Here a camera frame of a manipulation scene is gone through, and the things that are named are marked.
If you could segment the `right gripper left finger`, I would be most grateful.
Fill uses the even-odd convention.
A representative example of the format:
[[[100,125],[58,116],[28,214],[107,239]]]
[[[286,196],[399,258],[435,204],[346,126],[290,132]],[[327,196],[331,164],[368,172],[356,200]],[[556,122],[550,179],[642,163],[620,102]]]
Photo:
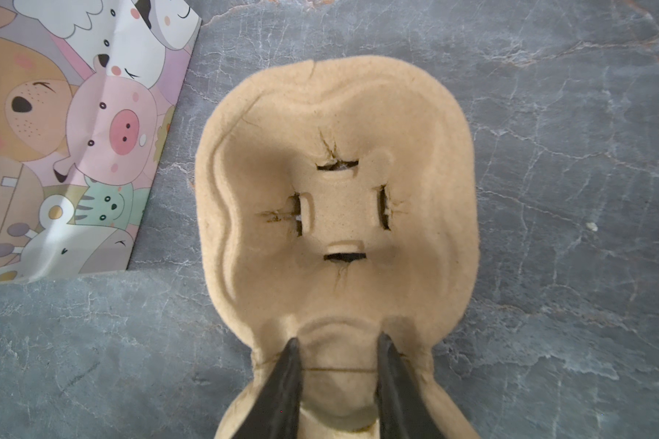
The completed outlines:
[[[296,439],[302,390],[300,345],[297,338],[291,338],[232,438]]]

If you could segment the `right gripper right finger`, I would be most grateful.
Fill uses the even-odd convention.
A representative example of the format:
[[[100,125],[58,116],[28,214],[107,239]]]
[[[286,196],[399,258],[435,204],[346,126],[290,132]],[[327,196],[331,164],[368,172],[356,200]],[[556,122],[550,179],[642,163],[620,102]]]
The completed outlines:
[[[445,437],[424,403],[395,343],[386,333],[377,342],[376,400],[381,438]]]

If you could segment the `brown pulp cup carrier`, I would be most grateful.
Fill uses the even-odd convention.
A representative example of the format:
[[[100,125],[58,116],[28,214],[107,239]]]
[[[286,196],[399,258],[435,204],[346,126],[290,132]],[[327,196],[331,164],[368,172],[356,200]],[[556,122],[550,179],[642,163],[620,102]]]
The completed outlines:
[[[195,190],[209,295],[253,366],[218,437],[297,338],[297,438],[381,438],[382,333],[444,438],[476,437],[434,372],[480,259],[472,135],[438,80],[381,56],[259,71],[205,125]]]

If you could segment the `white cartoon paper gift bag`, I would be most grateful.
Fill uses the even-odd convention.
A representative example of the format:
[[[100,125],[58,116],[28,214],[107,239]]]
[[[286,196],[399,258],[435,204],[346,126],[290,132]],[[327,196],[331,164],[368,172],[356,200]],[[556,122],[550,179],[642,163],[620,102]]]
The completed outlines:
[[[0,1],[0,285],[126,269],[200,27],[185,1]]]

